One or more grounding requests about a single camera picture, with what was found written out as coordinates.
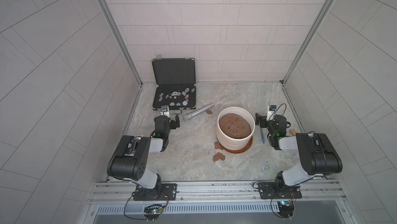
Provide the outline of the white blue scrub brush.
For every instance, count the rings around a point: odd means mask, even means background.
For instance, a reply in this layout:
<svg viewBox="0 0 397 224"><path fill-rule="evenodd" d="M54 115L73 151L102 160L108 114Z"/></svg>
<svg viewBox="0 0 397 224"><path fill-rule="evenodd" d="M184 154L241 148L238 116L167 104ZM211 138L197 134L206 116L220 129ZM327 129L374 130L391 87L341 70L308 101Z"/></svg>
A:
<svg viewBox="0 0 397 224"><path fill-rule="evenodd" d="M262 142L263 142L263 144L265 144L265 137L264 137L264 132L263 132L262 128L260 128L260 134L261 134Z"/></svg>

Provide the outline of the white ceramic pot with soil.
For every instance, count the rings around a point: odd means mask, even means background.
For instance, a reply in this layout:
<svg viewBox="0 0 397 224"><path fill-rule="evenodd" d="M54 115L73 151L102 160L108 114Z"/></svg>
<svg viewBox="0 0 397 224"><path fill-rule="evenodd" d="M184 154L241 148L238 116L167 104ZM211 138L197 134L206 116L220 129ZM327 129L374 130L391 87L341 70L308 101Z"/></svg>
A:
<svg viewBox="0 0 397 224"><path fill-rule="evenodd" d="M238 150L246 146L255 131L253 116L243 108L228 107L217 120L217 141L227 149Z"/></svg>

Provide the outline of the black poker chip case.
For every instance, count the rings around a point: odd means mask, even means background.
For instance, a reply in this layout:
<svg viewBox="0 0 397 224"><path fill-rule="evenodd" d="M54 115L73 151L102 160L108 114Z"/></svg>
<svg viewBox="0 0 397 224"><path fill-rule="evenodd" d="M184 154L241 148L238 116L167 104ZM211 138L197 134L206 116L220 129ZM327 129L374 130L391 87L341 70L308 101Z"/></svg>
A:
<svg viewBox="0 0 397 224"><path fill-rule="evenodd" d="M153 110L196 109L196 75L194 58L156 58L152 60L156 80Z"/></svg>

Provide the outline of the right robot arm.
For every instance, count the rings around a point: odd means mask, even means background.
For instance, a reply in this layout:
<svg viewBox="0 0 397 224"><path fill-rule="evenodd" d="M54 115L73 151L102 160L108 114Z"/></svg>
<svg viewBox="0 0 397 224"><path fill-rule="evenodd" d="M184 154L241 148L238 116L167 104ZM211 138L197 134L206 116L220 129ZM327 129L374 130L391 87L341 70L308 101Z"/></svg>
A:
<svg viewBox="0 0 397 224"><path fill-rule="evenodd" d="M298 164L277 174L274 186L276 193L296 189L315 177L342 172L342 160L326 134L310 132L287 136L286 129L290 123L275 111L268 112L266 116L256 113L255 124L267 129L267 138L272 148L278 151L297 151L299 154Z"/></svg>

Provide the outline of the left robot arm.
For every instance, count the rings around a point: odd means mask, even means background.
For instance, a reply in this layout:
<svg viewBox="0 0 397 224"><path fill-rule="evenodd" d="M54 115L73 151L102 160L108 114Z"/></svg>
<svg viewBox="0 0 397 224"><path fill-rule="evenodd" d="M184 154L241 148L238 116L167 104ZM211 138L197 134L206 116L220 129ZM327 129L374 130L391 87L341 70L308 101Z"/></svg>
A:
<svg viewBox="0 0 397 224"><path fill-rule="evenodd" d="M178 115L174 120L160 115L154 121L155 130L149 137L122 136L108 163L108 176L133 182L145 190L161 190L160 175L146 168L148 156L166 150L170 131L180 127L180 120Z"/></svg>

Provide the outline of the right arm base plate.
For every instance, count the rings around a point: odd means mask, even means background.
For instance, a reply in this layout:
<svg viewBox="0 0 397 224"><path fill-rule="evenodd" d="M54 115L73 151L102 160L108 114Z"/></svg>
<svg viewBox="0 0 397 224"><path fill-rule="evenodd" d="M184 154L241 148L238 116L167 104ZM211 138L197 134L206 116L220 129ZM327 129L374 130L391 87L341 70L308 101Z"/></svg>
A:
<svg viewBox="0 0 397 224"><path fill-rule="evenodd" d="M277 186L275 182L259 181L253 186L259 191L261 199L301 199L300 187Z"/></svg>

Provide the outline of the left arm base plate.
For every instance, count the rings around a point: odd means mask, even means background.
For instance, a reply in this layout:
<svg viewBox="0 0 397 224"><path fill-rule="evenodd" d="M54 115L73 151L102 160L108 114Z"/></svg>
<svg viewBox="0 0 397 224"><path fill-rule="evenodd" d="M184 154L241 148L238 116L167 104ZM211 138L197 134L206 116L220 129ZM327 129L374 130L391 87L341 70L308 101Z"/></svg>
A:
<svg viewBox="0 0 397 224"><path fill-rule="evenodd" d="M176 199L177 184L161 184L154 189L137 186L133 193L134 201L174 201Z"/></svg>

